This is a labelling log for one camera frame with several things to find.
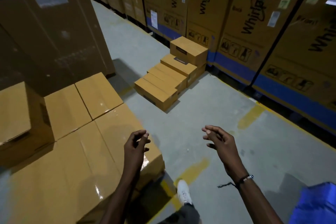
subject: right hand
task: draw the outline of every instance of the right hand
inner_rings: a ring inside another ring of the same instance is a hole
[[[221,161],[224,164],[226,173],[231,177],[234,183],[237,183],[242,177],[248,175],[242,160],[239,157],[235,139],[220,127],[206,125],[202,131],[207,133],[203,139],[210,140],[209,148],[215,149]]]

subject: leg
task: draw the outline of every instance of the leg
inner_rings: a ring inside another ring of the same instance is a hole
[[[183,206],[159,224],[199,224],[200,215],[191,201],[189,188],[184,180],[178,182],[177,195]]]

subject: forearm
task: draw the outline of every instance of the forearm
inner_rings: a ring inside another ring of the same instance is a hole
[[[283,224],[252,179],[241,184],[239,192],[254,224]]]
[[[133,192],[132,179],[121,177],[118,187],[112,194],[107,210],[100,224],[123,224],[125,221],[125,208]]]

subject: left hand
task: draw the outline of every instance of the left hand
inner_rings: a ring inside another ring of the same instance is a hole
[[[122,177],[130,182],[140,174],[140,169],[144,162],[144,153],[149,151],[149,148],[145,148],[145,145],[151,142],[148,136],[149,133],[144,129],[132,132],[124,145],[124,170]]]

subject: gray concrete floor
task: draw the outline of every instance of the gray concrete floor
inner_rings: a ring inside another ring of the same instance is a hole
[[[190,179],[203,223],[252,223],[236,189],[217,188],[230,178],[202,139],[206,124],[234,135],[247,170],[285,223],[302,187],[336,182],[334,149],[207,72],[168,112],[138,95],[133,83],[169,49],[111,10],[92,4],[115,63],[117,75],[109,81],[153,136],[170,178]],[[175,210],[169,201],[150,223]]]

